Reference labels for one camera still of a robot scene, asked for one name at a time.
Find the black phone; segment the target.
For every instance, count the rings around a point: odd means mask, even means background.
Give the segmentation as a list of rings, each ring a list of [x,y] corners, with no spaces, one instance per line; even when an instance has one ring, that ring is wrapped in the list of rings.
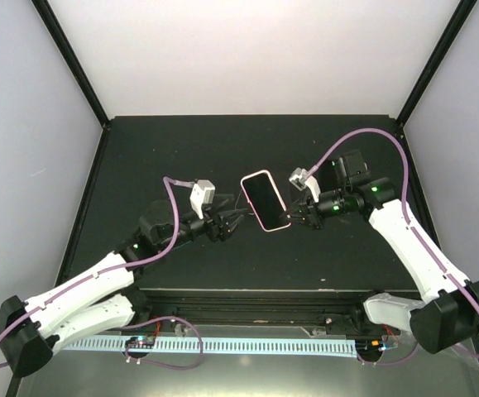
[[[249,204],[247,202],[246,196],[242,190],[240,190],[239,194],[237,195],[236,202],[234,204],[234,208],[238,210],[242,210],[244,213],[249,212]]]

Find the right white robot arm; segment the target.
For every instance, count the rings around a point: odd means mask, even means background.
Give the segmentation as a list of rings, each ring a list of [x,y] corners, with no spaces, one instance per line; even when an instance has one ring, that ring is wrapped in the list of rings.
[[[352,327],[369,333],[379,324],[411,333],[429,353],[479,334],[479,281],[472,282],[439,250],[421,227],[392,181],[373,179],[362,154],[350,151],[332,160],[322,191],[307,170],[297,168],[289,182],[302,192],[283,219],[320,229],[327,218],[359,213],[389,244],[409,272],[419,299],[386,292],[366,298],[350,313]]]

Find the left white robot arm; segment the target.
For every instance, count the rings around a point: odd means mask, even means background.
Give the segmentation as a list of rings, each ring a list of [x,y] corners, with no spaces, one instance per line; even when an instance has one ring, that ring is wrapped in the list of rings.
[[[180,215],[158,200],[140,216],[136,229],[99,263],[43,294],[22,300],[13,295],[0,306],[0,350],[15,377],[29,376],[64,347],[111,328],[142,330],[152,311],[135,283],[146,268],[174,248],[206,236],[224,242],[247,214],[232,207],[233,196],[220,194],[201,213]]]

